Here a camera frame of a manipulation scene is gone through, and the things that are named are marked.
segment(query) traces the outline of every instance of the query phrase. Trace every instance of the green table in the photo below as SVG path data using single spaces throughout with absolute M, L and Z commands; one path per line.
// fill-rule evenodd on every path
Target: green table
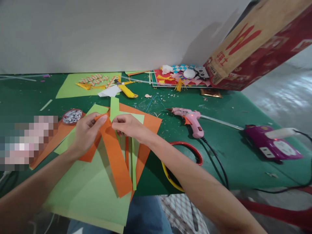
M 87 112 L 93 104 L 110 105 L 110 98 L 87 96 L 55 99 L 67 74 L 53 74 L 45 82 L 6 80 L 1 81 L 0 107 L 2 115 L 0 123 L 29 122 L 34 115 L 62 115 L 72 109 L 79 108 Z M 133 76 L 136 79 L 147 80 L 146 74 Z M 208 97 L 204 101 L 200 90 L 189 88 L 178 93 L 173 88 L 157 88 L 145 83 L 133 83 L 128 87 L 139 97 L 129 99 L 123 93 L 117 96 L 120 102 L 145 112 L 150 98 L 145 94 L 154 96 L 158 93 L 166 108 L 181 107 L 197 110 L 204 115 L 211 116 L 241 127 L 245 124 L 268 125 L 278 129 L 280 126 L 258 109 L 246 96 L 240 92 L 222 90 L 223 99 Z M 53 101 L 43 110 L 39 111 L 50 99 Z M 156 98 L 147 110 L 149 114 L 160 114 L 163 119 L 158 134 L 167 141 L 187 141 L 195 146 L 202 154 L 203 168 L 220 181 L 223 176 L 221 168 L 214 156 L 207 154 L 207 148 L 201 141 L 194 139 L 188 127 L 184 126 L 184 119 L 173 116 L 164 109 Z M 311 177 L 311 152 L 294 138 L 288 141 L 303 155 L 300 160 L 284 161 L 283 165 L 267 161 L 257 148 L 252 147 L 246 140 L 244 133 L 210 120 L 199 120 L 205 138 L 217 152 L 220 161 L 227 173 L 230 189 L 289 187 L 305 184 Z M 177 146 L 188 157 L 195 159 L 194 155 L 182 146 Z M 57 156 L 52 152 L 35 170 L 11 173 L 9 178 L 0 185 L 0 197 L 23 182 L 37 170 L 42 168 Z M 275 173 L 278 178 L 266 174 Z M 179 193 L 166 179 L 160 160 L 154 153 L 150 153 L 140 178 L 135 196 Z

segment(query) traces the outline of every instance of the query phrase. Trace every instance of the floor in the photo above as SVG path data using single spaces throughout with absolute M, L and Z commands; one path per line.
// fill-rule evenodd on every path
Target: floor
M 294 127 L 312 135 L 312 69 L 296 60 L 284 63 L 242 92 L 263 112 L 282 127 Z M 297 136 L 309 149 L 311 142 Z M 252 199 L 289 210 L 305 210 L 312 207 L 312 196 L 297 190 L 282 194 L 267 194 L 257 191 L 233 191 L 242 199 Z M 296 226 L 253 213 L 257 221 L 268 233 L 305 233 Z M 207 219 L 210 234 L 217 233 L 214 225 Z

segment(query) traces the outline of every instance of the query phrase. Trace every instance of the hot glue gun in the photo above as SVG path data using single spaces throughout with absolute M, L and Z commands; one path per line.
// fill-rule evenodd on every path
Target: hot glue gun
M 166 110 L 171 111 L 175 115 L 182 116 L 185 119 L 185 124 L 190 124 L 193 130 L 194 138 L 202 138 L 204 136 L 204 131 L 202 130 L 198 119 L 201 114 L 198 111 L 192 111 L 184 108 L 166 108 Z

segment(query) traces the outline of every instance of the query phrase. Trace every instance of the white ball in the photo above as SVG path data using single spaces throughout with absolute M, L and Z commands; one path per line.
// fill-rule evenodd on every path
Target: white ball
M 192 69 L 186 69 L 184 72 L 183 72 L 183 76 L 187 79 L 193 79 L 196 75 L 196 72 Z

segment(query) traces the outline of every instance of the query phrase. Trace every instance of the light green paper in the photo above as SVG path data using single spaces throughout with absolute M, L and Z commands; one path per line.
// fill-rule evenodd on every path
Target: light green paper
M 107 113 L 108 110 L 109 109 L 107 107 L 94 104 L 90 108 L 90 110 L 87 112 L 86 115 L 89 115 L 89 114 L 91 114 L 93 112 L 98 112 L 99 114 L 105 114 L 105 113 Z M 75 138 L 75 132 L 76 132 L 76 127 L 74 127 L 74 129 L 62 141 L 62 143 L 54 150 L 54 152 L 56 152 L 57 154 L 64 153 L 68 149 L 70 144 L 73 142 L 73 140 Z
M 120 72 L 105 72 L 105 73 L 75 73 L 75 74 L 69 74 L 67 78 L 65 79 L 63 85 L 58 91 L 58 94 L 56 95 L 56 98 L 72 98 L 72 97 L 81 97 L 81 96 L 95 96 L 99 92 L 101 92 L 101 89 L 90 89 L 85 90 L 76 83 L 80 82 L 81 79 L 90 77 L 94 74 L 101 74 L 102 76 L 108 76 L 109 78 L 113 78 L 114 76 L 121 75 Z M 108 81 L 104 81 L 100 83 L 100 85 L 106 85 Z
M 110 99 L 110 120 L 113 121 L 113 119 L 119 115 L 119 99 L 116 97 L 111 97 Z
M 137 175 L 136 175 L 136 167 L 137 167 L 137 155 L 135 153 L 135 146 L 134 146 L 134 142 L 135 142 L 135 139 L 132 138 L 131 139 L 131 142 L 132 142 L 132 147 L 131 147 L 131 161 L 132 161 L 132 184 L 133 184 L 133 191 L 136 191 L 137 189 Z
M 106 113 L 108 108 L 94 105 L 92 112 Z M 64 152 L 74 139 L 75 129 L 55 150 Z M 50 193 L 44 207 L 56 214 L 92 225 L 123 232 L 131 193 L 118 198 L 103 140 L 92 162 L 76 161 Z
M 120 114 L 131 114 L 133 115 L 138 121 L 140 121 L 142 124 L 144 122 L 144 115 L 139 114 L 133 114 L 128 112 L 120 111 Z M 134 139 L 129 138 L 129 173 L 132 178 L 132 184 L 133 184 L 133 190 L 135 191 L 137 189 L 137 177 L 136 177 L 136 167 L 137 167 L 137 155 L 139 153 L 139 147 L 140 143 Z
M 138 73 L 138 72 L 145 72 L 145 71 L 131 71 L 131 72 L 125 71 L 125 73 L 126 73 L 127 75 L 132 74 L 132 73 Z

